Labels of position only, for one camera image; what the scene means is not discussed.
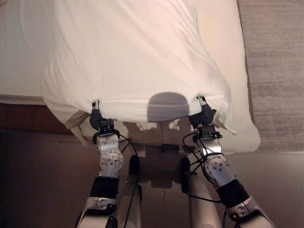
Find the black cable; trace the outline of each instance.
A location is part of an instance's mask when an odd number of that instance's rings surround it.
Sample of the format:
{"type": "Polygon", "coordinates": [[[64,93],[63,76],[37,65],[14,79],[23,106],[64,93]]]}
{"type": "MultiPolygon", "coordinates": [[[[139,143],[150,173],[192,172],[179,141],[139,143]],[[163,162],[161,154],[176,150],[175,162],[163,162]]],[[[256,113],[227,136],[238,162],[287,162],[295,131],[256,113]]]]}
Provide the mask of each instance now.
{"type": "MultiPolygon", "coordinates": [[[[128,145],[131,145],[134,152],[135,152],[135,155],[138,157],[138,154],[137,154],[137,151],[136,151],[136,148],[135,146],[133,145],[132,143],[132,138],[126,138],[125,136],[123,135],[120,135],[121,137],[123,137],[125,140],[122,140],[120,141],[121,143],[122,142],[125,142],[125,141],[128,141],[128,144],[123,148],[122,152],[127,148],[128,145]]],[[[130,199],[130,203],[129,203],[129,207],[128,207],[128,210],[127,210],[127,214],[126,214],[126,217],[125,217],[125,221],[124,221],[124,226],[123,228],[126,228],[127,226],[127,222],[128,222],[128,218],[129,218],[129,215],[130,215],[130,211],[131,211],[131,205],[132,205],[132,202],[133,202],[133,198],[134,198],[134,194],[135,194],[135,190],[136,188],[138,187],[138,180],[139,180],[139,174],[137,174],[137,179],[136,179],[136,183],[134,185],[134,189],[133,189],[133,192],[132,192],[132,196],[131,196],[131,199],[130,199]]]]}
{"type": "Polygon", "coordinates": [[[123,135],[120,135],[120,136],[123,137],[126,141],[129,142],[129,144],[132,146],[132,148],[133,148],[133,150],[134,150],[136,156],[138,156],[138,155],[137,155],[137,151],[136,151],[136,149],[135,149],[135,147],[134,147],[134,145],[133,145],[133,143],[132,143],[132,138],[126,138],[126,137],[123,136],[123,135]]]}
{"type": "Polygon", "coordinates": [[[226,222],[226,215],[227,215],[227,212],[226,210],[224,211],[224,216],[223,216],[223,222],[222,222],[222,227],[225,228],[225,222],[226,222]]]}
{"type": "Polygon", "coordinates": [[[186,194],[189,196],[189,197],[192,197],[192,198],[196,198],[196,199],[201,199],[201,200],[204,200],[204,201],[208,201],[208,202],[212,202],[212,203],[221,203],[222,201],[220,200],[212,200],[212,199],[206,199],[206,198],[202,198],[202,197],[199,197],[199,196],[194,196],[194,195],[191,195],[189,193],[186,192],[186,194]]]}
{"type": "Polygon", "coordinates": [[[137,176],[137,180],[136,180],[136,184],[134,186],[134,189],[133,189],[133,192],[132,192],[132,196],[131,196],[131,199],[130,199],[130,204],[129,204],[129,207],[128,207],[128,210],[127,210],[127,215],[125,217],[125,221],[124,221],[124,226],[123,228],[126,228],[127,226],[127,223],[128,223],[128,218],[129,218],[129,215],[130,215],[130,211],[131,211],[131,205],[132,205],[132,202],[133,202],[133,197],[134,197],[134,194],[135,194],[135,190],[136,188],[138,187],[138,176],[137,176]]]}
{"type": "MultiPolygon", "coordinates": [[[[206,154],[205,156],[199,158],[195,153],[194,151],[185,143],[185,138],[189,137],[190,135],[194,135],[196,133],[190,133],[190,134],[187,134],[183,137],[182,139],[182,142],[184,144],[184,146],[197,158],[196,162],[190,164],[190,166],[196,164],[196,163],[199,163],[199,165],[190,173],[189,177],[187,178],[187,182],[190,180],[191,176],[195,173],[195,171],[201,167],[201,170],[202,170],[202,173],[204,175],[204,177],[211,183],[211,184],[214,184],[206,175],[206,173],[204,172],[204,169],[202,167],[202,164],[204,163],[204,161],[209,157],[211,156],[211,154],[206,154]]],[[[199,140],[200,143],[202,144],[202,146],[204,147],[204,149],[206,150],[207,152],[207,148],[205,147],[204,143],[199,140]]],[[[194,195],[191,195],[189,194],[188,192],[186,192],[186,194],[189,196],[189,197],[192,197],[192,198],[196,198],[196,199],[201,199],[201,200],[205,200],[205,201],[208,201],[208,202],[212,202],[212,203],[221,203],[221,200],[212,200],[212,199],[207,199],[207,198],[203,198],[203,197],[199,197],[199,196],[194,196],[194,195]]]]}

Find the white sheet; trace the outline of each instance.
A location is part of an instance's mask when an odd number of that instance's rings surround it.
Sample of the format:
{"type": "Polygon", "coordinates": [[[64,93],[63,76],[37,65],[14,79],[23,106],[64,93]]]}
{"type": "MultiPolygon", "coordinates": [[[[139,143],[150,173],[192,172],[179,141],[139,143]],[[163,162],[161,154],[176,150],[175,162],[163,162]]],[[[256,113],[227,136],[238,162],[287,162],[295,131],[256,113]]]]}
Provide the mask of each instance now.
{"type": "Polygon", "coordinates": [[[200,112],[203,95],[235,133],[228,84],[205,50],[190,0],[56,0],[54,28],[42,95],[64,124],[90,113],[96,99],[104,118],[181,118],[200,112]]]}
{"type": "MultiPolygon", "coordinates": [[[[259,135],[248,110],[244,44],[236,1],[195,0],[194,4],[206,49],[231,88],[237,135],[220,130],[224,134],[221,140],[224,151],[254,151],[259,145],[259,135]]],[[[48,61],[47,47],[51,47],[54,41],[51,32],[54,1],[10,0],[0,8],[0,19],[0,95],[40,96],[38,84],[44,63],[48,61]]],[[[185,124],[188,121],[182,120],[179,125],[176,122],[117,122],[116,126],[140,143],[178,144],[180,137],[190,129],[185,124]]],[[[86,123],[80,128],[84,136],[93,133],[86,123]]]]}

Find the gray carpet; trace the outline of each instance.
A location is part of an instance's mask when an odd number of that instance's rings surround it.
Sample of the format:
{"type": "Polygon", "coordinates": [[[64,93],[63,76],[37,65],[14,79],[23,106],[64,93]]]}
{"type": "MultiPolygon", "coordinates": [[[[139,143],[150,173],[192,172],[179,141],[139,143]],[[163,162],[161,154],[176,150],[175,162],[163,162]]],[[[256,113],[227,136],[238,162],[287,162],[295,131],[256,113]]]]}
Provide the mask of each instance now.
{"type": "Polygon", "coordinates": [[[258,152],[304,149],[302,0],[239,0],[258,152]]]}

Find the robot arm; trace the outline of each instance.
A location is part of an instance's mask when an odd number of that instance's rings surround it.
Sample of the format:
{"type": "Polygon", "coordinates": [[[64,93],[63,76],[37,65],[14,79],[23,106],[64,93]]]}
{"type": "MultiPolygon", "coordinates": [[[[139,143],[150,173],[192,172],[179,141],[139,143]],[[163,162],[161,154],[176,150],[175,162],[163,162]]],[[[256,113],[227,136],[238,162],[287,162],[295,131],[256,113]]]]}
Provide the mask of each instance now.
{"type": "Polygon", "coordinates": [[[100,154],[100,171],[97,173],[90,197],[79,218],[77,228],[112,227],[117,220],[110,216],[116,210],[116,195],[118,192],[118,172],[123,166],[124,157],[120,152],[119,132],[114,129],[113,120],[104,119],[99,111],[99,101],[93,102],[90,123],[98,132],[93,136],[93,142],[100,154]]]}
{"type": "Polygon", "coordinates": [[[219,138],[222,136],[215,131],[211,122],[214,117],[213,110],[206,103],[204,97],[198,98],[202,107],[199,114],[189,117],[195,130],[193,141],[197,144],[198,150],[203,156],[203,172],[205,177],[213,184],[221,202],[226,207],[229,217],[238,224],[238,227],[251,228],[261,227],[255,220],[265,220],[264,228],[275,228],[272,221],[259,207],[252,196],[249,196],[244,187],[232,173],[227,159],[222,154],[219,138]]]}

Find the dark floor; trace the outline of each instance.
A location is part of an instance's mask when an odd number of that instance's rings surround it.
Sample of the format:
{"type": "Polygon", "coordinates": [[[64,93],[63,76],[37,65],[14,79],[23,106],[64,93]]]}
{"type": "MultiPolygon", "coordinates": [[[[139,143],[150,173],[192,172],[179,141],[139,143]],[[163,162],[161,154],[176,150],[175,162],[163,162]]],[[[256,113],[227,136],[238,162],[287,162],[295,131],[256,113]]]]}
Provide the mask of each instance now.
{"type": "MultiPolygon", "coordinates": [[[[140,151],[144,228],[188,228],[188,198],[176,175],[182,156],[140,151]]],[[[126,178],[130,151],[124,153],[126,178]]],[[[303,154],[226,156],[247,191],[278,228],[303,227],[303,154]]],[[[88,196],[99,156],[73,136],[3,132],[0,143],[0,227],[72,228],[88,196]]],[[[222,216],[223,207],[219,207],[222,216]]]]}

